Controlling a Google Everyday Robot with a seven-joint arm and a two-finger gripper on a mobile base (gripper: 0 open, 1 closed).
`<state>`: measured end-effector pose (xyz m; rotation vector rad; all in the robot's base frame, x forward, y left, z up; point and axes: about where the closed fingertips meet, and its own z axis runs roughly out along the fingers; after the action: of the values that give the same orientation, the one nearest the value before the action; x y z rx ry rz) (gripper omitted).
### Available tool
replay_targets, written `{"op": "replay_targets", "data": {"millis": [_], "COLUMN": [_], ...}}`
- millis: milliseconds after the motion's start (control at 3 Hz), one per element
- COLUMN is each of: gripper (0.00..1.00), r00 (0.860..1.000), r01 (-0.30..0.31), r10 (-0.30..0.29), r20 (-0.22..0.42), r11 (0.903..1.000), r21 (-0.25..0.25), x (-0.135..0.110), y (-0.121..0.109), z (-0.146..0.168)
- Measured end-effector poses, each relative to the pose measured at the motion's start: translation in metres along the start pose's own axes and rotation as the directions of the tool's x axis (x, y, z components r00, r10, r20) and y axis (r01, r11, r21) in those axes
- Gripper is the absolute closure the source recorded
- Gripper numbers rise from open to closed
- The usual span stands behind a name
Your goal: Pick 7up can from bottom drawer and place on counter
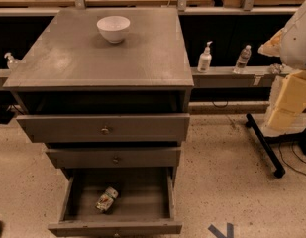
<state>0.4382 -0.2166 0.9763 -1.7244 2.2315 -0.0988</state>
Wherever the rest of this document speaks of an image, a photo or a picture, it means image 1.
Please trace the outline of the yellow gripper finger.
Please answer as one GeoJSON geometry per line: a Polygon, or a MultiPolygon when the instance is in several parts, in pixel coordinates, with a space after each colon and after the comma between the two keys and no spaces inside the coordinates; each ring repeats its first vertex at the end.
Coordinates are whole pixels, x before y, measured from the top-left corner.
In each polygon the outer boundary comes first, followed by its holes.
{"type": "Polygon", "coordinates": [[[268,41],[266,41],[258,48],[258,52],[261,55],[265,55],[268,57],[281,57],[283,55],[283,50],[282,50],[283,35],[284,35],[284,29],[280,29],[268,41]]]}
{"type": "Polygon", "coordinates": [[[306,70],[277,76],[272,84],[265,113],[266,128],[285,132],[306,109],[306,70]]]}

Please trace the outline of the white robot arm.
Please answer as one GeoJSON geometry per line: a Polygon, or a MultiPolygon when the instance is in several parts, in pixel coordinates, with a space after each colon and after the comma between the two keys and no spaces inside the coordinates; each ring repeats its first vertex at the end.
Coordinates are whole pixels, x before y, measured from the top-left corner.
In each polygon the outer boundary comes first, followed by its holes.
{"type": "Polygon", "coordinates": [[[258,52],[280,57],[286,68],[293,69],[272,85],[265,117],[267,128],[286,132],[306,109],[306,0],[283,28],[259,47],[258,52]]]}

